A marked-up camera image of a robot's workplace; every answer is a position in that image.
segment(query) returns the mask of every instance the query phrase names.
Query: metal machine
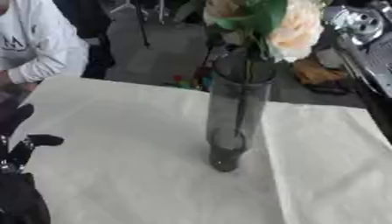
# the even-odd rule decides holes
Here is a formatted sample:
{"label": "metal machine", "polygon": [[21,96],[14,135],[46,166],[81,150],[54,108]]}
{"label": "metal machine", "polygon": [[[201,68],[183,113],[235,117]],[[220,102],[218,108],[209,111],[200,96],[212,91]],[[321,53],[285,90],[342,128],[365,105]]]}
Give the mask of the metal machine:
{"label": "metal machine", "polygon": [[366,7],[329,6],[325,22],[335,30],[333,48],[356,80],[355,89],[392,142],[392,7],[386,1]]}

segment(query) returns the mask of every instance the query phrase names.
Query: green leaf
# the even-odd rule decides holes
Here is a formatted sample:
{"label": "green leaf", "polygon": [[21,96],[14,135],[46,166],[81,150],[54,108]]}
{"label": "green leaf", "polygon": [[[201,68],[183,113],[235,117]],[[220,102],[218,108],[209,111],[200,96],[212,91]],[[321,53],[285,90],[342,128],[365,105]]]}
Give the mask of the green leaf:
{"label": "green leaf", "polygon": [[216,18],[215,23],[226,30],[254,30],[265,36],[282,23],[286,10],[287,0],[248,0],[246,16]]}

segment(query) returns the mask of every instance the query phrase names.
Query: robotic hand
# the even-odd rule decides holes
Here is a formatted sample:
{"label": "robotic hand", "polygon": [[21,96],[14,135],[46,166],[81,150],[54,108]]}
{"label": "robotic hand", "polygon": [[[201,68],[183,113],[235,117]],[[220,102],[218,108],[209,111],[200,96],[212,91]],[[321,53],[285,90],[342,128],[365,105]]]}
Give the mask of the robotic hand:
{"label": "robotic hand", "polygon": [[[6,107],[14,107],[12,103],[6,102]],[[28,135],[23,141],[19,142],[13,150],[9,151],[9,140],[17,127],[34,113],[31,104],[16,108],[14,113],[0,121],[0,172],[20,173],[29,162],[34,150],[39,146],[56,146],[63,144],[64,140],[60,137],[50,135]]]}
{"label": "robotic hand", "polygon": [[21,108],[14,101],[0,104],[0,223],[51,223],[49,210],[35,187],[34,177],[22,171],[37,147],[60,145],[64,140],[49,135],[28,135],[9,151],[10,137],[33,112],[31,104]]}

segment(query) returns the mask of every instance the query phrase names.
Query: vase base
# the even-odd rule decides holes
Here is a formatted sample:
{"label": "vase base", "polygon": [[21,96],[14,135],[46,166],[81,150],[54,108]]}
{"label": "vase base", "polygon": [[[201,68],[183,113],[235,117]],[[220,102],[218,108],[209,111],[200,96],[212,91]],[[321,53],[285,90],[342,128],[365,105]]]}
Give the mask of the vase base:
{"label": "vase base", "polygon": [[232,172],[238,168],[239,160],[244,151],[212,148],[209,155],[210,165],[219,172]]}

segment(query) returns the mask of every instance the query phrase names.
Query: black chair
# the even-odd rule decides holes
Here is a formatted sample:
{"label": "black chair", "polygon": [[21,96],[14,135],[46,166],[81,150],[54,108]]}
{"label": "black chair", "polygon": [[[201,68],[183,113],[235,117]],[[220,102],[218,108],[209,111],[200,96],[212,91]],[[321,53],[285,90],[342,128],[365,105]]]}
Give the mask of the black chair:
{"label": "black chair", "polygon": [[91,45],[84,78],[103,80],[106,71],[115,64],[107,34],[112,20],[98,0],[53,0],[59,10],[78,30],[82,39],[97,39]]}

